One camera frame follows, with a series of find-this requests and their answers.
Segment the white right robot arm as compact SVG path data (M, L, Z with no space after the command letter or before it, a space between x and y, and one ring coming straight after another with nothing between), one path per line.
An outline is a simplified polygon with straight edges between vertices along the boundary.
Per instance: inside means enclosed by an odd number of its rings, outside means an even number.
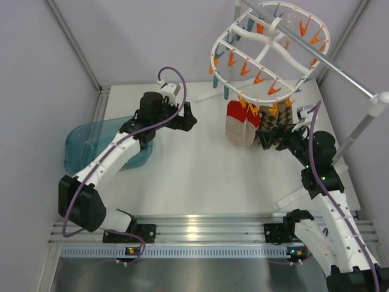
M279 125L257 130L263 149L289 150L303 165L301 181L321 213L325 235L307 210L283 217L283 232L290 241L302 241L320 265L328 291L388 291L388 268L380 266L366 246L349 209L345 187L332 165L335 139L326 131L312 133L307 126Z

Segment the beige red patterned sock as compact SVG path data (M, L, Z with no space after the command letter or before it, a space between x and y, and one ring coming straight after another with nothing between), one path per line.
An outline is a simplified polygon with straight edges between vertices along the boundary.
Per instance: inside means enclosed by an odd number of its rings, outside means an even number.
M244 146L249 148L256 136L256 131L259 128L261 123L261 114L258 111L258 108L255 106L249 105L246 116L246 133L245 133L245 143Z

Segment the white round clip hanger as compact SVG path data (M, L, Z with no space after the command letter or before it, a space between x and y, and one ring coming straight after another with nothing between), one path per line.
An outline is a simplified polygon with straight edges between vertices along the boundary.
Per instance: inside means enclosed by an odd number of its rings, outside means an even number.
M255 105L272 105L299 92L320 64L279 25L323 55L331 37L320 18L294 4L264 1L258 6L241 12L215 39L208 72L225 99L236 94Z

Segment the brown argyle sock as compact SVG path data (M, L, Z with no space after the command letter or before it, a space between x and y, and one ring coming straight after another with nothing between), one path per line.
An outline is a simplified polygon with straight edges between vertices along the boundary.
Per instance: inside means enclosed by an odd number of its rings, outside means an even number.
M257 130L256 141L261 145L258 133L260 131L270 131L276 126L278 120L278 110L270 106L260 106L260 116L261 123Z
M293 123L292 104L288 100L278 103L278 117L276 122L276 137L278 137L279 129L285 125Z

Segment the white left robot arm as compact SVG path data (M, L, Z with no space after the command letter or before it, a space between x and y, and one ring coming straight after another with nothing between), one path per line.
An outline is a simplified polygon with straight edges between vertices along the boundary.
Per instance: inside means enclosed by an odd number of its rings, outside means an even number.
M83 170L60 179L59 215L85 231L113 230L125 242L134 240L137 236L134 217L105 206L104 189L122 167L155 138L157 130L167 127L190 131L196 122L190 102L172 105L168 97L158 92L144 93L139 109L120 127L109 145Z

